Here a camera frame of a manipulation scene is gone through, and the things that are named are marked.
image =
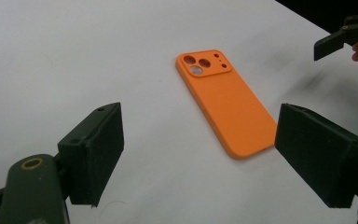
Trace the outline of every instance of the tabletop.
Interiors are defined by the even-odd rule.
[[[0,188],[121,102],[124,151],[72,223],[356,223],[358,198],[326,207],[274,147],[232,160],[174,65],[219,49],[276,121],[289,103],[358,135],[358,63],[350,46],[314,62],[327,35],[272,0],[0,1]]]

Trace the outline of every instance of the white surface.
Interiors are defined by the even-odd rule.
[[[358,63],[312,60],[327,33],[270,0],[0,2],[0,188],[14,162],[122,103],[125,150],[98,208],[72,223],[355,223],[272,148],[230,159],[174,68],[220,49],[277,119],[302,105],[358,134]]]

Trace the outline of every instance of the phone case back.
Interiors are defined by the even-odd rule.
[[[224,54],[181,54],[176,68],[226,153],[242,160],[272,147],[277,124]]]

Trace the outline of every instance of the orange object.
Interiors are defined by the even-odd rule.
[[[224,54],[181,54],[176,69],[226,153],[242,160],[274,145],[277,124]]]

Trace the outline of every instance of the orange phone case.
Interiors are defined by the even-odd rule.
[[[277,124],[224,54],[181,54],[176,69],[226,153],[242,160],[274,145]]]

